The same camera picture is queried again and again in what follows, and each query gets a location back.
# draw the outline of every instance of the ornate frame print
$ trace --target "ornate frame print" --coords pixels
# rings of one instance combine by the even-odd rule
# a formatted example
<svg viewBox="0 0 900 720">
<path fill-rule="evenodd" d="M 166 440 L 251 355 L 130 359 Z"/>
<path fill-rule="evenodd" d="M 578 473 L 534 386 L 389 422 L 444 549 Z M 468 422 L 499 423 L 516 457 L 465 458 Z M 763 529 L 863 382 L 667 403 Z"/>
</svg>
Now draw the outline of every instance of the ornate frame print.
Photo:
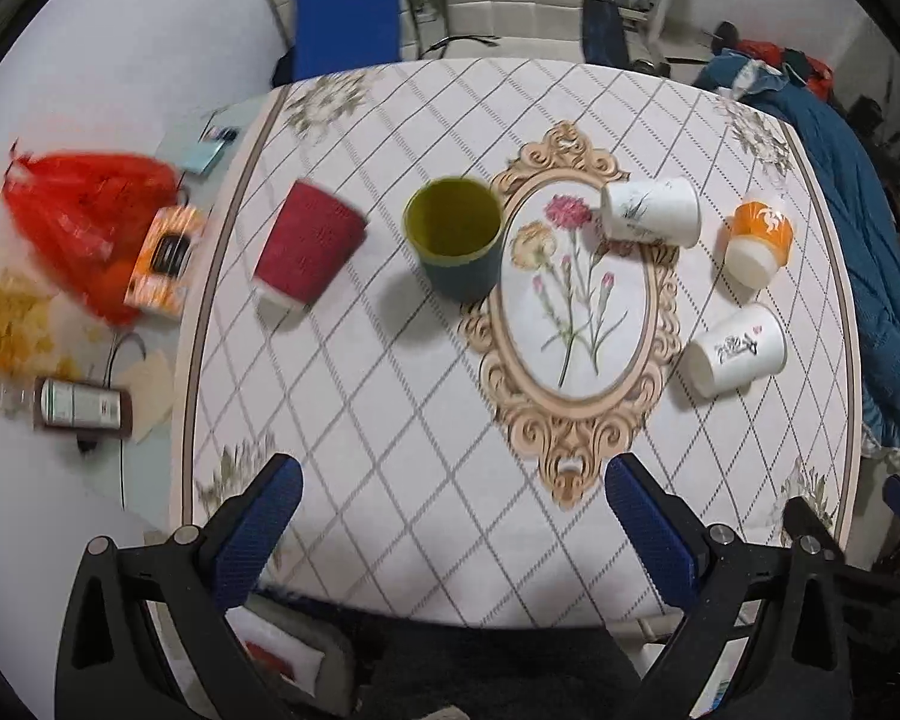
<svg viewBox="0 0 900 720">
<path fill-rule="evenodd" d="M 570 179 L 599 191 L 607 181 L 628 178 L 609 152 L 593 148 L 571 122 L 560 122 L 493 178 L 504 204 L 505 240 L 521 206 L 546 184 Z M 623 373 L 598 394 L 564 397 L 533 379 L 506 331 L 499 287 L 464 309 L 460 331 L 482 355 L 480 385 L 494 418 L 517 455 L 538 461 L 540 480 L 562 509 L 575 507 L 597 483 L 604 459 L 629 449 L 663 392 L 664 367 L 680 351 L 677 249 L 638 248 L 647 294 L 640 341 Z"/>
</svg>

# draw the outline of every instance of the blue folder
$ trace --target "blue folder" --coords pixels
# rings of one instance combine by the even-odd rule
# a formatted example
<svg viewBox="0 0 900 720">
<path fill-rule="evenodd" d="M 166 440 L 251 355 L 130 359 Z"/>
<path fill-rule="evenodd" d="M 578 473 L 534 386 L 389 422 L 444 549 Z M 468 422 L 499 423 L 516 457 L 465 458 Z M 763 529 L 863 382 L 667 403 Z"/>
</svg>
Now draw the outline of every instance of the blue folder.
<svg viewBox="0 0 900 720">
<path fill-rule="evenodd" d="M 296 0 L 293 79 L 400 61 L 400 0 Z"/>
</svg>

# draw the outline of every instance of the pink carnation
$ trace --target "pink carnation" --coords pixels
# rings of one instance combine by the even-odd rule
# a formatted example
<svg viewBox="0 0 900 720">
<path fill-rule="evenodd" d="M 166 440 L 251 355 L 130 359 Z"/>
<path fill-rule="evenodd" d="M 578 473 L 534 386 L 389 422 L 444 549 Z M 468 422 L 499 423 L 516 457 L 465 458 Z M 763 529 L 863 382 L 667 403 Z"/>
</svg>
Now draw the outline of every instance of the pink carnation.
<svg viewBox="0 0 900 720">
<path fill-rule="evenodd" d="M 564 230 L 580 229 L 593 215 L 583 199 L 573 194 L 555 194 L 543 212 L 552 223 Z"/>
</svg>

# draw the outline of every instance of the bottle label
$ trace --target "bottle label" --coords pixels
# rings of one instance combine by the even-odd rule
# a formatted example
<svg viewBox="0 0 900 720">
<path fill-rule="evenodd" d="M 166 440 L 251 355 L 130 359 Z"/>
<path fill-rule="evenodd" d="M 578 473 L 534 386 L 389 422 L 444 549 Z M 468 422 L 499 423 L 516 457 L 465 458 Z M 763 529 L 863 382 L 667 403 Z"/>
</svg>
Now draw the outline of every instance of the bottle label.
<svg viewBox="0 0 900 720">
<path fill-rule="evenodd" d="M 45 423 L 56 427 L 120 428 L 120 392 L 48 379 L 40 394 Z"/>
</svg>

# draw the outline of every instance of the brown border stripe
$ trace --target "brown border stripe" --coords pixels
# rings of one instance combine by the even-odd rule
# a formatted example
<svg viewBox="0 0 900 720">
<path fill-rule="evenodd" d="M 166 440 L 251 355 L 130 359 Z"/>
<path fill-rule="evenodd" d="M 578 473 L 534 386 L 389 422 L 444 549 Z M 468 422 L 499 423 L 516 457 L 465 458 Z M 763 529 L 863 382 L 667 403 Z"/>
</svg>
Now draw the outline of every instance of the brown border stripe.
<svg viewBox="0 0 900 720">
<path fill-rule="evenodd" d="M 233 225 L 236 223 L 237 214 L 240 213 L 240 205 L 244 194 L 247 192 L 247 186 L 250 184 L 250 177 L 253 175 L 260 155 L 266 146 L 266 138 L 274 128 L 280 111 L 283 110 L 283 103 L 290 93 L 290 87 L 285 86 L 274 100 L 274 107 L 266 116 L 266 122 L 257 135 L 256 143 L 250 151 L 250 157 L 244 165 L 244 171 L 241 173 L 240 180 L 237 182 L 237 188 L 234 190 L 230 199 L 230 206 L 226 211 L 221 225 L 220 237 L 217 240 L 217 249 L 214 251 L 213 259 L 210 262 L 210 269 L 207 272 L 207 279 L 203 286 L 203 295 L 200 297 L 199 314 L 197 315 L 197 327 L 194 329 L 193 352 L 190 357 L 190 372 L 187 376 L 187 394 L 186 406 L 183 413 L 183 442 L 181 453 L 181 470 L 182 470 L 182 488 L 180 490 L 180 506 L 182 507 L 182 522 L 193 522 L 194 514 L 194 425 L 197 421 L 197 385 L 199 384 L 200 366 L 203 363 L 203 347 L 206 343 L 207 326 L 210 324 L 210 308 L 213 305 L 213 296 L 217 290 L 217 279 L 220 278 L 220 271 L 223 267 L 223 255 L 226 253 L 226 245 L 230 240 L 233 232 Z"/>
<path fill-rule="evenodd" d="M 790 153 L 792 153 L 794 157 L 797 157 L 796 162 L 800 167 L 800 172 L 803 174 L 803 183 L 806 184 L 807 194 L 809 194 L 810 200 L 813 202 L 814 211 L 817 212 L 817 220 L 820 222 L 821 233 L 823 233 L 823 242 L 826 244 L 826 254 L 830 260 L 831 269 L 835 271 L 833 282 L 837 287 L 837 295 L 839 295 L 840 298 L 840 322 L 844 329 L 844 366 L 847 369 L 847 408 L 850 410 L 850 424 L 847 424 L 847 456 L 844 461 L 844 484 L 840 489 L 840 508 L 837 511 L 837 522 L 834 525 L 834 531 L 838 538 L 842 531 L 844 517 L 847 514 L 847 490 L 850 488 L 850 472 L 856 466 L 853 458 L 853 447 L 856 443 L 853 440 L 854 431 L 859 434 L 860 426 L 863 423 L 863 415 L 861 413 L 855 413 L 857 411 L 856 406 L 859 402 L 859 398 L 856 396 L 857 383 L 853 376 L 853 359 L 860 354 L 859 350 L 856 349 L 859 340 L 855 336 L 855 333 L 851 333 L 850 323 L 847 320 L 847 312 L 850 308 L 847 307 L 847 295 L 844 293 L 844 279 L 840 278 L 841 274 L 837 271 L 838 267 L 845 271 L 847 266 L 844 263 L 842 249 L 840 247 L 834 247 L 834 242 L 830 240 L 830 227 L 826 224 L 826 217 L 821 208 L 821 203 L 826 203 L 826 199 L 821 201 L 817 196 L 816 182 L 808 175 L 805 160 L 802 158 L 800 150 L 797 149 L 794 144 L 793 135 L 790 134 L 790 128 L 786 124 L 781 123 L 780 129 L 783 130 L 783 135 L 787 139 Z"/>
</svg>

